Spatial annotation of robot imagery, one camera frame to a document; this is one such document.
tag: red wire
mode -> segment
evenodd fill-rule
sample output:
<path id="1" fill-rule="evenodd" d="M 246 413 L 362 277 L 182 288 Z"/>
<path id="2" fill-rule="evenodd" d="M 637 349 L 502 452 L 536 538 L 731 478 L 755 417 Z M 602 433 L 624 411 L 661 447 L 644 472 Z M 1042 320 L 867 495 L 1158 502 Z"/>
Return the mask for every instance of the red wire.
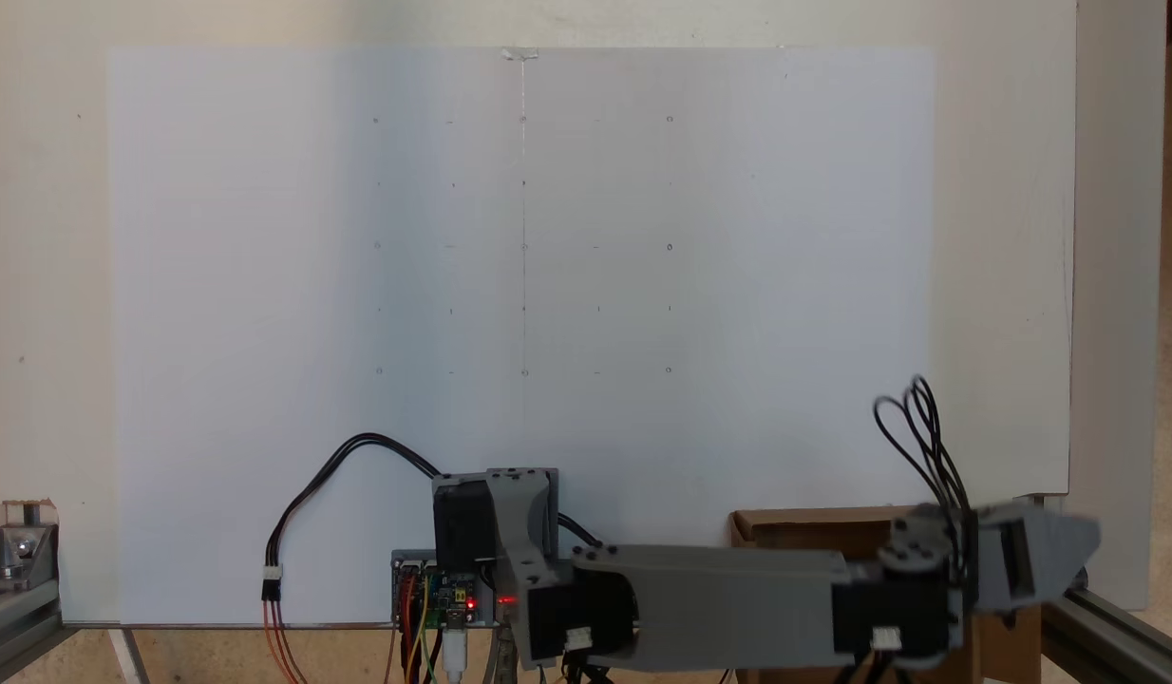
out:
<path id="1" fill-rule="evenodd" d="M 414 580 L 411 576 L 408 580 L 404 581 L 403 614 L 400 615 L 400 625 L 401 625 L 401 629 L 403 629 L 403 635 L 404 635 L 404 637 L 407 637 L 407 639 L 408 639 L 409 629 L 411 629 L 411 627 L 408 623 L 408 611 L 413 609 L 414 584 L 415 583 L 416 583 L 416 580 Z M 404 684 L 408 684 L 408 682 L 411 680 L 411 678 L 409 678 L 409 676 L 408 676 L 408 658 L 404 657 L 403 654 L 400 654 L 400 670 L 404 671 Z"/>
<path id="2" fill-rule="evenodd" d="M 294 668 L 294 676 L 300 680 L 301 684 L 308 684 L 307 677 L 304 676 L 304 671 L 299 670 L 299 662 L 295 662 L 294 654 L 291 652 L 291 642 L 286 637 L 286 624 L 282 624 L 282 603 L 279 601 L 273 602 L 273 628 L 278 632 L 279 641 L 281 645 L 278 649 L 281 651 L 286 649 L 286 657 L 282 659 L 289 659 L 291 668 Z"/>
<path id="3" fill-rule="evenodd" d="M 266 644 L 270 644 L 270 655 L 273 656 L 273 662 L 278 663 L 278 671 L 280 671 L 291 684 L 298 684 L 298 682 L 294 680 L 294 677 L 291 676 L 291 671 L 282 665 L 282 658 L 278 657 L 278 651 L 273 649 L 273 637 L 270 636 L 268 602 L 266 601 L 261 601 L 261 624 L 265 625 L 265 642 Z"/>

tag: yellow wire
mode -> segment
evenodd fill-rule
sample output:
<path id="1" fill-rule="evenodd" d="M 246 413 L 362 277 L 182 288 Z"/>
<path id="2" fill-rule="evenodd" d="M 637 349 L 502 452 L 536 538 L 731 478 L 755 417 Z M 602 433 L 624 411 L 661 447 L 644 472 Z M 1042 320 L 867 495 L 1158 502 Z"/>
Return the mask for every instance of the yellow wire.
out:
<path id="1" fill-rule="evenodd" d="M 422 584 L 422 618 L 417 622 L 418 634 L 421 639 L 414 639 L 414 649 L 408 651 L 408 666 L 404 668 L 406 672 L 414 670 L 414 659 L 417 657 L 417 649 L 421 648 L 422 641 L 425 639 L 425 616 L 430 610 L 430 579 L 425 576 L 425 582 Z"/>

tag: white connector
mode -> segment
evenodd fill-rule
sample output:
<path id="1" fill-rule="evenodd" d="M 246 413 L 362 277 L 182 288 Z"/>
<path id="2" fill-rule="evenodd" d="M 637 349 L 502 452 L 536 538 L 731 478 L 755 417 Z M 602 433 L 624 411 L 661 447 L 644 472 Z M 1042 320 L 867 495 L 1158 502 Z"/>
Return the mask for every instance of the white connector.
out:
<path id="1" fill-rule="evenodd" d="M 469 669 L 469 632 L 464 629 L 443 629 L 443 670 L 448 684 L 459 684 L 463 671 Z"/>

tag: circuit board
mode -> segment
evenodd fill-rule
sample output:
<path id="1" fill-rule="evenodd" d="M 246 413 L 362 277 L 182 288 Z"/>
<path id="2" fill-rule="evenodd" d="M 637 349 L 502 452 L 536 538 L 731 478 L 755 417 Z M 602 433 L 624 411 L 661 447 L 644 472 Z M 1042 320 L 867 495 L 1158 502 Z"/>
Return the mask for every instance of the circuit board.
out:
<path id="1" fill-rule="evenodd" d="M 422 594 L 429 587 L 430 606 L 422 606 Z M 391 607 L 393 621 L 398 621 L 404 602 L 411 606 L 409 620 L 421 620 L 425 615 L 425 628 L 445 627 L 448 611 L 462 611 L 464 620 L 477 620 L 477 576 L 473 573 L 442 572 L 438 565 L 427 560 L 403 560 L 393 563 Z"/>

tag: metal frame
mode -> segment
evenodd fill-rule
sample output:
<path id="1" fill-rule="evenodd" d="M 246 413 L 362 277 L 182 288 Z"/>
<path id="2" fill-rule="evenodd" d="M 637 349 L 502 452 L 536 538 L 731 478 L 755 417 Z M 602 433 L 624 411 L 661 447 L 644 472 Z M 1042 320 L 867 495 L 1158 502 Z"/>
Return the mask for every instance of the metal frame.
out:
<path id="1" fill-rule="evenodd" d="M 1084 684 L 1172 684 L 1172 637 L 1085 589 L 1043 607 L 1042 652 Z"/>

